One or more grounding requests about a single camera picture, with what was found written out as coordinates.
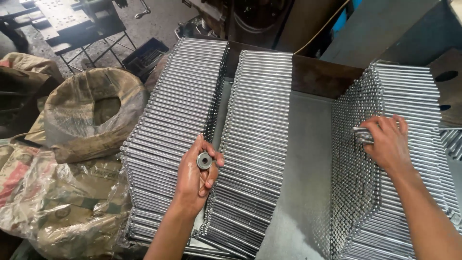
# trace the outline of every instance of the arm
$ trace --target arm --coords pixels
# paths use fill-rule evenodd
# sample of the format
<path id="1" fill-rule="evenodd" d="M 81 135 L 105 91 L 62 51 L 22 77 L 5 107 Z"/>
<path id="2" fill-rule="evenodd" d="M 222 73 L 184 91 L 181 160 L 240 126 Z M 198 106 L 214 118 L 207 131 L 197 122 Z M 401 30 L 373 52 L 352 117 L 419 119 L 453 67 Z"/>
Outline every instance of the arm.
<path id="1" fill-rule="evenodd" d="M 197 167 L 197 156 L 203 150 L 206 150 L 218 165 L 224 165 L 223 155 L 215 152 L 212 145 L 204 141 L 202 135 L 198 135 L 194 144 L 181 159 L 175 195 L 144 260 L 181 259 L 194 219 L 204 207 L 213 182 L 218 177 L 216 163 L 213 163 L 208 170 L 200 170 Z"/>
<path id="2" fill-rule="evenodd" d="M 400 197 L 417 259 L 462 259 L 462 236 L 431 197 L 412 165 L 406 121 L 394 115 L 393 118 L 374 117 L 361 125 L 374 137 L 374 144 L 364 145 L 365 151 L 387 172 Z"/>

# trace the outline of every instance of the person's left hand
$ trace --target person's left hand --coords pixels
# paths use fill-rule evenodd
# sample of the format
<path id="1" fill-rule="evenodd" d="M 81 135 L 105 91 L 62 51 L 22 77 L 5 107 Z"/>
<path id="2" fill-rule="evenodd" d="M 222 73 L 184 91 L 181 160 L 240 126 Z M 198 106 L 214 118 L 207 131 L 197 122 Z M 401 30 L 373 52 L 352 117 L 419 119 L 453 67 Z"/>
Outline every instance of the person's left hand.
<path id="1" fill-rule="evenodd" d="M 215 162 L 209 169 L 201 170 L 197 166 L 197 156 L 207 151 Z M 208 193 L 218 177 L 218 166 L 223 166 L 223 154 L 216 152 L 212 145 L 198 135 L 191 148 L 183 155 L 178 167 L 175 195 L 172 203 L 185 210 L 190 217 L 196 217 L 204 207 Z"/>

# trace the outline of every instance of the stack of metal rods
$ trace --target stack of metal rods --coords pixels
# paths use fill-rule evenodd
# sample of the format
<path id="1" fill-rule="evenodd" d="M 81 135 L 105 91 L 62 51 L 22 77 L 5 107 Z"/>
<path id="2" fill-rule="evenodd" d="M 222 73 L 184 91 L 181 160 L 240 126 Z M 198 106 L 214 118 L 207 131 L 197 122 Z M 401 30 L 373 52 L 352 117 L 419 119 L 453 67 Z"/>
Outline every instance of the stack of metal rods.
<path id="1" fill-rule="evenodd" d="M 126 225 L 129 241 L 152 240 L 173 198 L 183 154 L 199 133 L 211 142 L 228 49 L 223 41 L 180 39 L 121 147 L 134 206 Z"/>
<path id="2" fill-rule="evenodd" d="M 441 141 L 449 157 L 462 161 L 462 127 L 440 128 Z"/>
<path id="3" fill-rule="evenodd" d="M 438 97 L 429 68 L 378 62 L 372 63 L 361 79 L 334 102 L 332 259 L 415 258 L 393 183 L 364 152 L 363 143 L 374 140 L 367 130 L 357 128 L 375 115 L 399 114 L 406 119 L 415 169 L 446 215 L 460 220 L 438 132 Z"/>
<path id="4" fill-rule="evenodd" d="M 225 166 L 195 238 L 242 259 L 255 258 L 280 195 L 291 81 L 291 53 L 241 52 L 220 144 Z"/>

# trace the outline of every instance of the hand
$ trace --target hand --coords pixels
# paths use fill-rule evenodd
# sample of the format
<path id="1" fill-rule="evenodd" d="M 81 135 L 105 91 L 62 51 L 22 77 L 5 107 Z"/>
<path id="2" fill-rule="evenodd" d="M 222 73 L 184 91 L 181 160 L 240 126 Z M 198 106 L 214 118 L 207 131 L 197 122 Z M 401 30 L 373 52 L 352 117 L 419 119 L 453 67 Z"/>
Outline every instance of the hand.
<path id="1" fill-rule="evenodd" d="M 372 117 L 361 123 L 361 126 L 369 129 L 374 138 L 374 144 L 364 144 L 364 150 L 388 175 L 393 177 L 395 174 L 413 170 L 404 118 L 397 115 L 393 115 L 393 118 Z"/>
<path id="2" fill-rule="evenodd" d="M 208 170 L 197 167 L 197 156 L 207 151 L 214 161 Z M 175 195 L 172 205 L 181 207 L 188 217 L 196 217 L 204 207 L 208 193 L 218 177 L 218 167 L 225 164 L 223 155 L 216 152 L 212 145 L 198 135 L 191 148 L 183 155 L 178 167 Z"/>

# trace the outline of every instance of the metal frame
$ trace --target metal frame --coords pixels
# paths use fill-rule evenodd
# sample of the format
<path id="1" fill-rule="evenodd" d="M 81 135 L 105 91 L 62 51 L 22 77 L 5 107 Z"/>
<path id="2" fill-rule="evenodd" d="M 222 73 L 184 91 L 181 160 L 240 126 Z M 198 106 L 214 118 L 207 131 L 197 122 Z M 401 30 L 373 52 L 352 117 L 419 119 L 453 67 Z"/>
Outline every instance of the metal frame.
<path id="1" fill-rule="evenodd" d="M 132 48 L 130 48 L 130 47 L 127 47 L 127 46 L 125 46 L 125 45 L 119 43 L 119 41 L 122 40 L 125 36 L 126 36 L 127 39 L 130 41 L 130 43 L 133 45 L 133 48 L 134 48 L 134 49 L 132 49 Z M 98 58 L 96 58 L 95 60 L 92 60 L 92 59 L 90 58 L 90 55 L 88 55 L 88 53 L 86 52 L 86 51 L 88 50 L 88 48 L 90 47 L 90 45 L 92 45 L 92 44 L 95 43 L 95 42 L 92 42 L 91 44 L 89 44 L 89 45 L 87 45 L 87 46 L 80 47 L 80 49 L 82 49 L 82 50 L 81 50 L 77 55 L 75 55 L 71 60 L 69 60 L 69 61 L 66 61 L 66 59 L 62 56 L 63 54 L 59 55 L 59 57 L 61 57 L 61 59 L 64 61 L 64 63 L 66 64 L 66 66 L 69 68 L 69 70 L 70 70 L 73 74 L 75 74 L 73 68 L 76 69 L 76 70 L 78 70 L 78 71 L 80 71 L 80 72 L 83 72 L 82 69 L 79 69 L 79 68 L 77 68 L 77 67 L 75 67 L 75 66 L 73 66 L 73 65 L 70 64 L 73 60 L 75 60 L 75 58 L 77 58 L 77 57 L 78 57 L 80 54 L 82 54 L 82 53 L 84 53 L 85 56 L 88 58 L 88 60 L 90 60 L 91 64 L 92 64 L 94 67 L 96 67 L 95 63 L 96 63 L 99 59 L 101 59 L 108 51 L 110 51 L 110 52 L 112 53 L 112 55 L 114 55 L 115 59 L 120 63 L 120 65 L 122 66 L 122 68 L 125 68 L 125 65 L 123 65 L 122 62 L 119 60 L 119 58 L 117 57 L 117 55 L 115 54 L 115 52 L 112 50 L 112 47 L 114 47 L 116 44 L 118 44 L 118 45 L 120 45 L 120 46 L 123 46 L 123 47 L 125 47 L 125 48 L 131 50 L 131 51 L 135 51 L 135 50 L 136 50 L 136 46 L 135 46 L 135 44 L 133 43 L 132 39 L 130 39 L 130 37 L 128 36 L 127 32 L 126 32 L 126 31 L 123 31 L 123 35 L 122 35 L 120 38 L 118 38 L 117 40 L 115 40 L 115 41 L 112 40 L 112 39 L 110 39 L 109 37 L 105 37 L 105 38 L 103 38 L 102 40 L 105 41 L 107 44 L 109 44 L 107 40 L 110 40 L 110 41 L 112 41 L 113 43 L 112 43 L 103 53 L 101 53 L 101 55 L 98 56 Z"/>

